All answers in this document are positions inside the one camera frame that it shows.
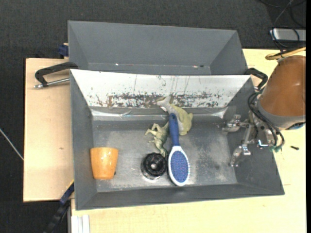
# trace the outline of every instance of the cable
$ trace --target cable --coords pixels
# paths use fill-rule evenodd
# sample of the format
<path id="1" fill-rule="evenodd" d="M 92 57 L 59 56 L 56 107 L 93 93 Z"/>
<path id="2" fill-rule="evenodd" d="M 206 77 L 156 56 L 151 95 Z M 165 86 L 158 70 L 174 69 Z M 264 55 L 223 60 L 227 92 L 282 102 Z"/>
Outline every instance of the cable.
<path id="1" fill-rule="evenodd" d="M 298 1 L 297 0 L 288 0 L 289 2 L 285 5 L 285 6 L 279 6 L 279 5 L 275 5 L 275 4 L 270 4 L 270 3 L 267 3 L 266 1 L 264 0 L 257 0 L 267 6 L 270 6 L 270 7 L 273 7 L 273 8 L 277 8 L 277 9 L 283 9 L 281 11 L 281 13 L 277 16 L 277 18 L 275 19 L 274 23 L 273 23 L 273 27 L 272 27 L 272 38 L 273 38 L 273 42 L 274 44 L 276 45 L 277 48 L 280 49 L 280 51 L 284 51 L 284 49 L 288 49 L 288 48 L 301 48 L 301 47 L 304 47 L 305 46 L 305 43 L 304 42 L 301 42 L 300 41 L 300 37 L 299 37 L 299 34 L 298 32 L 296 31 L 296 29 L 292 28 L 292 27 L 281 27 L 281 28 L 288 28 L 288 29 L 291 29 L 295 32 L 295 34 L 297 35 L 297 40 L 294 41 L 294 42 L 291 42 L 291 46 L 288 46 L 288 45 L 285 45 L 284 43 L 281 43 L 280 41 L 278 41 L 274 35 L 274 29 L 276 28 L 276 23 L 278 22 L 278 20 L 280 19 L 280 17 L 285 13 L 285 11 L 289 11 L 289 15 L 292 19 L 292 21 L 297 24 L 299 27 L 301 28 L 305 28 L 305 26 L 302 25 L 302 23 L 299 23 L 295 17 L 294 17 L 294 13 L 293 13 L 293 8 L 303 4 L 304 2 L 306 2 L 306 0 L 302 0 L 302 1 Z"/>
<path id="2" fill-rule="evenodd" d="M 254 101 L 255 97 L 260 94 L 262 92 L 262 90 L 258 93 L 253 93 L 252 95 L 250 95 L 248 97 L 248 107 L 250 108 L 250 110 L 254 113 L 254 115 L 256 117 L 258 117 L 261 121 L 265 122 L 269 128 L 269 130 L 271 131 L 271 134 L 274 138 L 274 144 L 273 144 L 273 149 L 276 150 L 276 152 L 280 149 L 282 149 L 284 143 L 285 143 L 285 140 L 284 140 L 284 136 L 282 135 L 282 133 L 278 130 L 277 127 L 275 127 L 266 117 L 264 117 L 260 112 L 259 110 L 255 109 L 254 107 L 252 107 L 252 102 Z M 281 137 L 281 143 L 279 145 L 277 145 L 277 135 L 279 135 Z"/>
<path id="3" fill-rule="evenodd" d="M 4 136 L 4 138 L 10 143 L 10 145 L 12 146 L 12 148 L 14 149 L 14 151 L 18 154 L 18 156 L 24 161 L 23 156 L 19 153 L 19 151 L 17 150 L 17 148 L 15 148 L 15 146 L 13 145 L 13 143 L 10 141 L 10 139 L 6 136 L 6 134 L 2 131 L 1 128 L 0 128 L 0 132 L 2 133 L 2 135 Z"/>

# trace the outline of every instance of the blue brush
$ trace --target blue brush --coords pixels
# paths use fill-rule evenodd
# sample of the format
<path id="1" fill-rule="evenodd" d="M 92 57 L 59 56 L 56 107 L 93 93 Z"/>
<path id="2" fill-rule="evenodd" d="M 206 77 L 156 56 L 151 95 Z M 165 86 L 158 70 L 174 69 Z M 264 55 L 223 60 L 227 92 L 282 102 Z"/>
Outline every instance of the blue brush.
<path id="1" fill-rule="evenodd" d="M 168 160 L 169 176 L 175 185 L 183 186 L 190 176 L 190 164 L 179 145 L 178 122 L 174 113 L 169 115 L 169 127 L 172 140 L 172 150 Z"/>

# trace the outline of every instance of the black cable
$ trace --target black cable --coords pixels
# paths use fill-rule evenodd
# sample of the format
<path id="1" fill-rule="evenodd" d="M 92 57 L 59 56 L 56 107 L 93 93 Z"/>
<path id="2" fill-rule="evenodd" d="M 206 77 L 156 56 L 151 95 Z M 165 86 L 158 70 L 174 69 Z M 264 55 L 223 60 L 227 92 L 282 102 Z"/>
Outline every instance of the black cable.
<path id="1" fill-rule="evenodd" d="M 284 9 L 284 8 L 286 7 L 286 6 L 279 6 L 279 5 L 270 4 L 270 3 L 267 3 L 267 2 L 264 1 L 264 0 L 257 0 L 257 1 L 263 3 L 263 4 L 267 5 L 267 6 L 270 6 L 270 7 L 273 7 L 273 8 L 277 8 L 277 9 Z M 296 4 L 292 5 L 291 8 L 295 8 L 295 7 L 297 7 L 297 6 L 301 5 L 301 4 L 303 4 L 305 1 L 306 1 L 306 0 L 302 0 L 302 1 L 299 2 L 299 3 L 296 3 Z"/>
<path id="2" fill-rule="evenodd" d="M 300 5 L 300 4 L 303 4 L 305 1 L 306 1 L 306 0 L 303 0 L 302 2 L 296 4 L 296 6 L 297 6 L 297 5 Z M 290 6 L 290 16 L 291 16 L 292 20 L 293 20 L 297 25 L 299 25 L 300 27 L 303 28 L 304 26 L 303 26 L 301 23 L 299 23 L 299 22 L 295 19 L 295 17 L 294 17 L 294 14 L 293 14 L 293 7 L 294 7 L 294 6 Z"/>
<path id="3" fill-rule="evenodd" d="M 289 11 L 289 15 L 291 17 L 291 19 L 293 20 L 293 22 L 297 25 L 299 25 L 301 28 L 305 28 L 301 23 L 299 23 L 295 17 L 294 17 L 294 13 L 293 13 L 293 8 L 303 4 L 304 2 L 306 2 L 306 0 L 302 0 L 300 2 L 296 2 L 294 4 L 294 1 L 297 1 L 297 0 L 289 0 L 289 2 L 285 5 L 285 6 L 279 6 L 279 5 L 274 5 L 274 4 L 270 4 L 270 3 L 267 3 L 266 1 L 264 0 L 257 0 L 267 6 L 270 6 L 270 7 L 273 7 L 273 8 L 277 8 L 277 9 L 283 9 L 281 11 L 281 13 L 277 16 L 277 18 L 275 19 L 274 23 L 273 23 L 273 27 L 272 27 L 272 38 L 273 38 L 273 42 L 274 44 L 276 45 L 277 48 L 280 49 L 280 51 L 284 51 L 284 49 L 288 49 L 288 48 L 301 48 L 301 47 L 304 47 L 305 46 L 305 43 L 301 43 L 300 42 L 300 37 L 299 37 L 299 34 L 298 32 L 296 31 L 296 29 L 292 28 L 292 27 L 281 27 L 281 28 L 288 28 L 288 29 L 291 29 L 295 32 L 295 34 L 297 35 L 297 40 L 292 42 L 290 46 L 288 45 L 285 45 L 284 43 L 281 43 L 280 41 L 278 41 L 274 35 L 274 28 L 276 28 L 276 23 L 277 21 L 280 19 L 280 17 L 285 13 L 285 11 Z"/>
<path id="4" fill-rule="evenodd" d="M 269 130 L 271 131 L 272 133 L 272 136 L 275 140 L 274 142 L 274 146 L 278 149 L 282 149 L 284 143 L 285 143 L 285 139 L 284 139 L 284 136 L 283 134 L 279 131 L 279 129 L 277 127 L 275 127 L 266 117 L 264 117 L 260 112 L 259 110 L 255 110 L 255 108 L 253 108 L 251 106 L 252 102 L 254 101 L 255 97 L 260 94 L 262 92 L 262 90 L 259 92 L 259 93 L 253 93 L 251 96 L 249 96 L 247 102 L 248 102 L 248 106 L 250 108 L 250 110 L 254 113 L 255 116 L 257 116 L 260 120 L 262 120 L 263 122 L 265 122 L 269 128 Z M 281 137 L 281 143 L 279 145 L 276 145 L 277 144 L 277 135 L 279 135 Z"/>
<path id="5" fill-rule="evenodd" d="M 249 109 L 254 113 L 254 115 L 256 117 L 258 117 L 261 121 L 265 122 L 269 128 L 269 130 L 272 133 L 272 136 L 274 138 L 274 144 L 273 146 L 276 147 L 277 144 L 277 135 L 274 133 L 275 128 L 273 127 L 272 123 L 266 118 L 264 117 L 258 110 L 255 110 L 255 108 L 252 107 L 252 102 L 254 101 L 255 97 L 258 95 L 259 93 L 253 93 L 252 95 L 250 95 L 248 97 L 247 103 L 248 103 L 248 107 Z"/>

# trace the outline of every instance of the dark carpet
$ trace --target dark carpet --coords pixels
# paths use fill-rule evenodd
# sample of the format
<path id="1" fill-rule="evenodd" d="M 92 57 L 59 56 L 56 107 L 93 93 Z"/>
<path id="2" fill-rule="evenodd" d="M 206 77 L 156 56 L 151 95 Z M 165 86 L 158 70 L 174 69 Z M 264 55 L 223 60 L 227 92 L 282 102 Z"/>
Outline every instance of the dark carpet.
<path id="1" fill-rule="evenodd" d="M 282 10 L 257 0 L 0 0 L 0 128 L 23 154 L 23 59 L 59 58 L 69 19 L 234 29 L 243 48 L 273 48 L 268 32 Z M 287 9 L 276 24 L 305 26 L 306 3 Z M 42 232 L 57 209 L 56 202 L 22 203 L 22 186 L 23 162 L 0 135 L 1 233 Z"/>

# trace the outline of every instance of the toy dinosaur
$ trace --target toy dinosaur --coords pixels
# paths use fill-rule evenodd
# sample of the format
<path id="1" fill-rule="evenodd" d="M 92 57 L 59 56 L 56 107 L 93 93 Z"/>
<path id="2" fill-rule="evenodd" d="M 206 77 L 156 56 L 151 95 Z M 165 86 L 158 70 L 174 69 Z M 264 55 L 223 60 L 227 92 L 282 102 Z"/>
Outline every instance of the toy dinosaur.
<path id="1" fill-rule="evenodd" d="M 156 104 L 164 107 L 169 114 L 174 113 L 177 116 L 179 134 L 185 135 L 191 128 L 193 114 L 188 114 L 184 109 L 171 104 L 170 100 L 171 96 L 167 96 L 164 100 L 156 102 Z"/>
<path id="2" fill-rule="evenodd" d="M 169 122 L 167 122 L 163 127 L 160 127 L 158 124 L 154 123 L 151 129 L 147 129 L 145 135 L 148 133 L 151 133 L 155 136 L 154 140 L 150 142 L 154 142 L 156 148 L 160 150 L 160 154 L 166 158 L 167 150 L 163 147 L 163 144 L 166 142 L 167 136 L 169 134 Z"/>

